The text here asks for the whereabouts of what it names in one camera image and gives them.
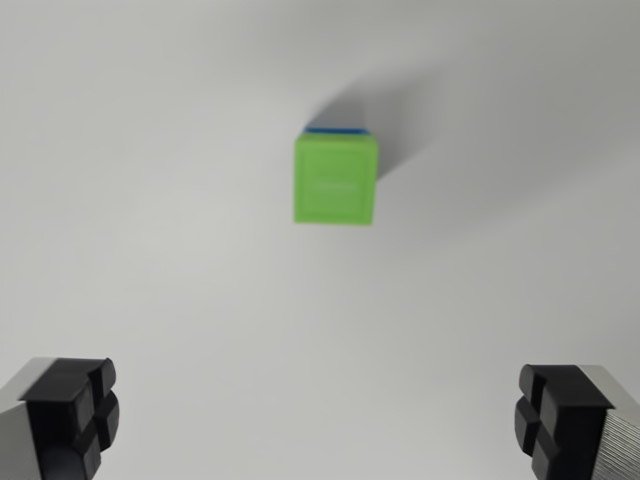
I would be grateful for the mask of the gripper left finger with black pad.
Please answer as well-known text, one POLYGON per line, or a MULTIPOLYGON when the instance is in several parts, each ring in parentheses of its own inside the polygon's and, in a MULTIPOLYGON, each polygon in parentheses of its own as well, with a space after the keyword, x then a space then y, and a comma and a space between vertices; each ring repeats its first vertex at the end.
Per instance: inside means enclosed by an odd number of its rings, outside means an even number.
POLYGON ((30 359, 1 387, 1 477, 94 478, 119 427, 115 383, 109 358, 30 359))

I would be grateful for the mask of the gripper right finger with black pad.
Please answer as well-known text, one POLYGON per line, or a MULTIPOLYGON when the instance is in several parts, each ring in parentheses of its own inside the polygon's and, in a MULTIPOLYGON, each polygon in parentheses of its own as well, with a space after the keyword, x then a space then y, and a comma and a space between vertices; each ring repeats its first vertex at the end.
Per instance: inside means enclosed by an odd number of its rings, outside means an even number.
POLYGON ((639 479, 639 403, 604 367, 526 364, 519 388, 515 435, 536 478, 639 479))

